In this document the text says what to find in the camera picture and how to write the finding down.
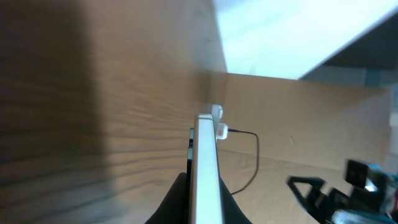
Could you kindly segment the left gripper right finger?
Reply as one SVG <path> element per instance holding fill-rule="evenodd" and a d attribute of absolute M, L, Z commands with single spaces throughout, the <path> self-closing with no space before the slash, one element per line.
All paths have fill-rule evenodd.
<path fill-rule="evenodd" d="M 220 179 L 221 199 L 225 224 L 251 224 L 241 211 L 225 183 Z"/>

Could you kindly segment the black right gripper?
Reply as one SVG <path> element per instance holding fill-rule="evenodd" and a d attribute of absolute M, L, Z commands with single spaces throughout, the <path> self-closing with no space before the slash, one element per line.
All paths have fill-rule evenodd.
<path fill-rule="evenodd" d="M 331 197 L 322 192 L 325 181 L 318 177 L 290 176 L 287 185 L 300 206 L 318 223 L 321 224 L 394 224 L 391 203 L 395 180 L 388 176 L 385 190 L 368 192 L 353 187 L 347 199 L 343 199 L 338 208 L 331 214 Z M 298 185 L 308 186 L 303 194 Z"/>

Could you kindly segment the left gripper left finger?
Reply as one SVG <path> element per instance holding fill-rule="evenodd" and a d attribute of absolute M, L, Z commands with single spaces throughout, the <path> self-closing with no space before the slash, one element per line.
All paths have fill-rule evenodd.
<path fill-rule="evenodd" d="M 145 224 L 187 224 L 188 223 L 187 174 L 179 173 L 167 195 Z"/>

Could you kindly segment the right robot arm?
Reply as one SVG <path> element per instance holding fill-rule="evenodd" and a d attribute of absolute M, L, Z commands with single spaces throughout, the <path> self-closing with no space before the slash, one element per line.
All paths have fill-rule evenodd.
<path fill-rule="evenodd" d="M 322 192 L 325 181 L 318 177 L 287 179 L 287 185 L 301 207 L 318 223 L 397 223 L 381 209 L 380 191 L 369 192 L 354 187 L 350 195 L 332 188 Z"/>

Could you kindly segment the black Samsung flip phone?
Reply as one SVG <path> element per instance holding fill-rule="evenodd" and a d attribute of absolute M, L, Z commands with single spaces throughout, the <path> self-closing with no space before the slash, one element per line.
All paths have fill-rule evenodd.
<path fill-rule="evenodd" d="M 210 114 L 195 117 L 188 214 L 189 223 L 224 223 L 216 136 Z"/>

